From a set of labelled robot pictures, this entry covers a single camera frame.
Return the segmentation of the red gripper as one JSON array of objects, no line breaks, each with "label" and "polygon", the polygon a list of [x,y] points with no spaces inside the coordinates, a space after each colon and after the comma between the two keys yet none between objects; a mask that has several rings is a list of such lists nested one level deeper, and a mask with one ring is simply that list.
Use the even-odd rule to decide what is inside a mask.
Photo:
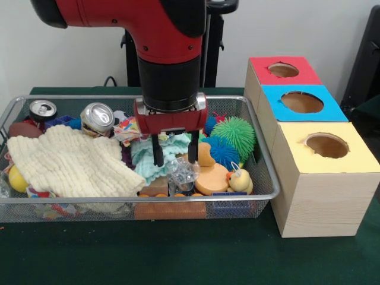
[{"label": "red gripper", "polygon": [[188,145],[188,161],[192,164],[198,161],[199,130],[204,127],[208,118],[207,109],[146,115],[143,109],[139,110],[134,107],[134,115],[141,133],[151,135],[155,166],[162,167],[164,164],[163,149],[157,134],[177,130],[190,132],[191,141]]}]

